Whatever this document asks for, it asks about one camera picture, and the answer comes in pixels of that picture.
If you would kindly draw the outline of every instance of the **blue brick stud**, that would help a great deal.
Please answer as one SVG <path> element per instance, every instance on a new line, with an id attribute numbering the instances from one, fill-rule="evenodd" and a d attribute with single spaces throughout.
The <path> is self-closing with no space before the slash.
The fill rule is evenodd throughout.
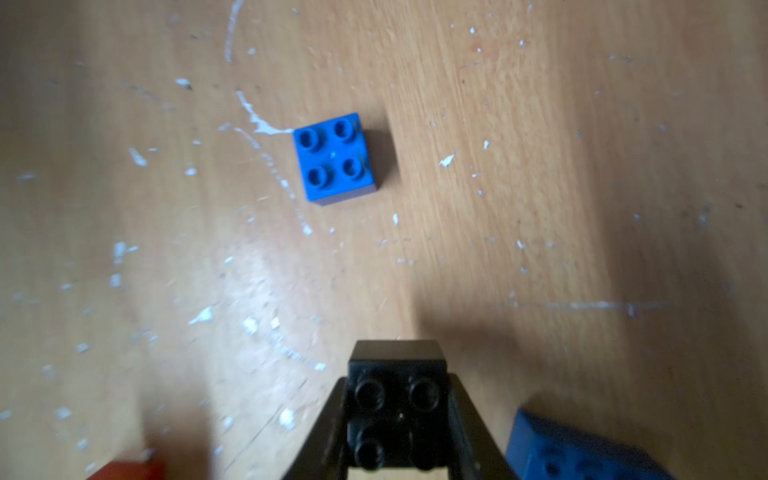
<path id="1" fill-rule="evenodd" d="M 329 205 L 376 191 L 358 114 L 293 132 L 306 199 Z"/>

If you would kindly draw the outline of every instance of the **wood grain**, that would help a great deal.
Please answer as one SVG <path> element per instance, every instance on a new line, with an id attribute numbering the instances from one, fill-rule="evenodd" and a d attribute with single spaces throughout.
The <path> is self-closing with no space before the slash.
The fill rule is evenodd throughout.
<path id="1" fill-rule="evenodd" d="M 526 405 L 677 478 L 762 475 L 764 2 L 247 0 L 227 63 L 231 7 L 3 7 L 0 477 L 152 447 L 279 478 L 354 342 L 416 337 L 502 449 Z M 236 90 L 279 129 L 359 112 L 379 191 L 306 203 Z"/>

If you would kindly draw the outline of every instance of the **red object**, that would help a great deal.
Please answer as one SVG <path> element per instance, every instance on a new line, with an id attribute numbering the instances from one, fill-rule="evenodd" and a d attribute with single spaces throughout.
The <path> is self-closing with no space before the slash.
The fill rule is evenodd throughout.
<path id="1" fill-rule="evenodd" d="M 160 462 L 109 462 L 88 480 L 165 480 L 165 467 Z"/>

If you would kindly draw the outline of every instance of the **blurry blue brick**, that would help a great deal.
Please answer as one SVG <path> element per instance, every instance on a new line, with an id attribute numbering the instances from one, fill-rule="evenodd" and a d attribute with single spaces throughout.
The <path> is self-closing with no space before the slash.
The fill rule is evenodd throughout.
<path id="1" fill-rule="evenodd" d="M 519 410 L 507 462 L 521 480 L 673 480 L 647 453 Z"/>
<path id="2" fill-rule="evenodd" d="M 376 191 L 360 117 L 344 117 L 293 132 L 306 199 L 320 205 Z"/>

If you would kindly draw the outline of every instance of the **wooden table surface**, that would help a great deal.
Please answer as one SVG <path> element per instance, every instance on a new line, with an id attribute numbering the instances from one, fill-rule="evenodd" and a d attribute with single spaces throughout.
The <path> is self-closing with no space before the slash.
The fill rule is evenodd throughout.
<path id="1" fill-rule="evenodd" d="M 279 478 L 354 342 L 410 338 L 502 449 L 525 405 L 764 475 L 767 3 L 2 11 L 0 478 Z M 349 112 L 380 189 L 309 204 L 276 132 Z"/>

